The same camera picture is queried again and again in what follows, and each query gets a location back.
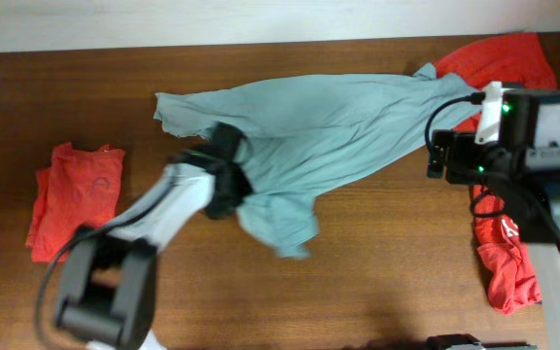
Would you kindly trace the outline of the light blue t-shirt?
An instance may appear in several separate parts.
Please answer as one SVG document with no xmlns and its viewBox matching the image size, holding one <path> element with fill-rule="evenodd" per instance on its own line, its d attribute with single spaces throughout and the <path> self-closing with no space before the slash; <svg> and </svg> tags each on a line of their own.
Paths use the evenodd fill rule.
<svg viewBox="0 0 560 350">
<path fill-rule="evenodd" d="M 474 91 L 426 64 L 411 76 L 307 75 L 159 92 L 154 117 L 176 137 L 209 138 L 217 123 L 242 131 L 236 160 L 253 192 L 238 207 L 238 222 L 279 257 L 301 259 L 318 232 L 317 196 L 423 147 L 432 112 Z"/>
</svg>

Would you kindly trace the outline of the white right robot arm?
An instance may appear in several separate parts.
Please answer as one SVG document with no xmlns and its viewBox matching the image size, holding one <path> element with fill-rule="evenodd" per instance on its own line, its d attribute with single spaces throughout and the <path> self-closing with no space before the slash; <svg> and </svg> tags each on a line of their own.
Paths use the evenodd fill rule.
<svg viewBox="0 0 560 350">
<path fill-rule="evenodd" d="M 427 125 L 427 175 L 484 185 L 504 201 L 542 293 L 548 343 L 560 349 L 560 90 L 496 88 L 461 97 L 482 108 L 476 132 Z"/>
</svg>

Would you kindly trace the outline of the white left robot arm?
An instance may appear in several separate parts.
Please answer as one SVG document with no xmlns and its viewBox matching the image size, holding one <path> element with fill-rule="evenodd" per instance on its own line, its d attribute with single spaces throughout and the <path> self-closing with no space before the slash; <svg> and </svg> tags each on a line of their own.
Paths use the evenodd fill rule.
<svg viewBox="0 0 560 350">
<path fill-rule="evenodd" d="M 208 143 L 170 160 L 156 184 L 118 217 L 79 227 L 57 253 L 66 260 L 54 326 L 88 349 L 159 349 L 152 330 L 158 256 L 197 212 L 232 215 L 252 187 L 235 157 L 244 134 L 217 123 Z"/>
</svg>

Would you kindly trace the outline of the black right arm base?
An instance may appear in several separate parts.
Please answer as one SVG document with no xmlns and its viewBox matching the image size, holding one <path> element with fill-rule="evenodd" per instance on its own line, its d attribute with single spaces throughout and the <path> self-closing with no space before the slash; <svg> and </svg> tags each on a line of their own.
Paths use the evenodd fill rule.
<svg viewBox="0 0 560 350">
<path fill-rule="evenodd" d="M 515 343 L 483 343 L 470 334 L 445 334 L 430 336 L 427 350 L 538 350 L 536 345 Z"/>
</svg>

